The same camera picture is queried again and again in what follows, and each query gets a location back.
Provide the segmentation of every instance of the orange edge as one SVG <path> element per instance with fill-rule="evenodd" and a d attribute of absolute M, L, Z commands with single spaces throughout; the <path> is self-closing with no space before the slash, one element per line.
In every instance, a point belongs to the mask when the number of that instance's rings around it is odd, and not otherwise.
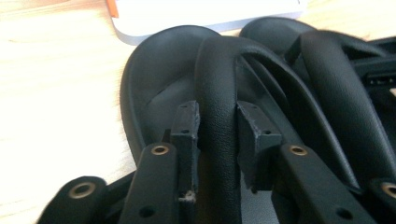
<path fill-rule="evenodd" d="M 117 10 L 116 0 L 106 0 L 106 2 L 110 16 L 113 18 L 118 18 L 119 11 Z"/>

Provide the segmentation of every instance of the wood grain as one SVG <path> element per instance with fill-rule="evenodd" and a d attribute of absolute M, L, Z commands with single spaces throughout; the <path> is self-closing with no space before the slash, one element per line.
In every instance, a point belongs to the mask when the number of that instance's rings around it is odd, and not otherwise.
<path fill-rule="evenodd" d="M 395 3 L 316 0 L 299 20 L 394 36 Z M 117 39 L 104 0 L 0 2 L 0 223 L 35 223 L 71 179 L 111 183 L 135 169 L 119 102 L 134 48 Z"/>

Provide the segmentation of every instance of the metal rivet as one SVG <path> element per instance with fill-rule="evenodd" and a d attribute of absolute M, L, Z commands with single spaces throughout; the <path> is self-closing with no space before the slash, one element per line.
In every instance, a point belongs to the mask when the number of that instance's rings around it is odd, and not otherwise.
<path fill-rule="evenodd" d="M 151 150 L 151 153 L 157 156 L 161 156 L 166 154 L 169 151 L 169 147 L 165 146 L 156 146 Z"/>
<path fill-rule="evenodd" d="M 69 197 L 72 199 L 81 199 L 92 194 L 96 189 L 95 184 L 92 182 L 83 182 L 75 185 L 69 191 Z"/>
<path fill-rule="evenodd" d="M 291 146 L 290 152 L 297 156 L 305 156 L 306 154 L 308 154 L 307 150 L 303 149 L 302 147 L 297 147 L 297 146 Z"/>
<path fill-rule="evenodd" d="M 384 182 L 381 185 L 381 189 L 384 190 L 390 197 L 396 199 L 396 185 L 388 182 Z"/>

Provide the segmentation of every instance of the hole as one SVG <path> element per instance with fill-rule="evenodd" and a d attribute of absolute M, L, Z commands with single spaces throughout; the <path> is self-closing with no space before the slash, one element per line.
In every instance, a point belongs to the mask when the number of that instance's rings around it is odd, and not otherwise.
<path fill-rule="evenodd" d="M 165 146 L 157 146 L 157 147 L 154 147 L 154 148 L 151 150 L 151 153 L 154 154 L 154 155 L 157 155 L 157 156 L 161 156 L 161 155 L 163 155 L 163 154 L 166 154 L 168 151 L 169 151 L 169 148 L 168 148 L 168 147 L 165 147 Z"/>
<path fill-rule="evenodd" d="M 396 185 L 392 183 L 382 183 L 381 185 L 382 190 L 384 190 L 385 193 L 388 194 L 388 196 L 396 199 Z"/>
<path fill-rule="evenodd" d="M 139 210 L 139 216 L 143 218 L 152 217 L 155 214 L 155 209 L 152 206 L 146 206 Z"/>
<path fill-rule="evenodd" d="M 96 186 L 92 182 L 84 182 L 75 185 L 69 191 L 69 197 L 72 199 L 81 199 L 89 196 L 95 191 Z"/>
<path fill-rule="evenodd" d="M 337 210 L 335 211 L 335 213 L 336 213 L 339 217 L 341 217 L 341 218 L 343 218 L 343 219 L 348 219 L 348 220 L 350 220 L 350 219 L 353 218 L 352 214 L 351 214 L 348 210 L 346 210 L 345 208 L 337 208 Z"/>
<path fill-rule="evenodd" d="M 290 151 L 297 156 L 305 156 L 306 154 L 308 154 L 308 152 L 302 147 L 292 146 L 290 147 Z"/>

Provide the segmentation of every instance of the white object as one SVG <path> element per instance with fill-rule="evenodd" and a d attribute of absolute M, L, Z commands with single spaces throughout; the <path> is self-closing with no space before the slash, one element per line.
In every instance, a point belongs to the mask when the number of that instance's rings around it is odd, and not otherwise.
<path fill-rule="evenodd" d="M 116 0 L 118 18 L 112 18 L 117 36 L 130 45 L 161 30 L 199 25 L 217 32 L 242 28 L 264 16 L 297 18 L 305 0 Z"/>

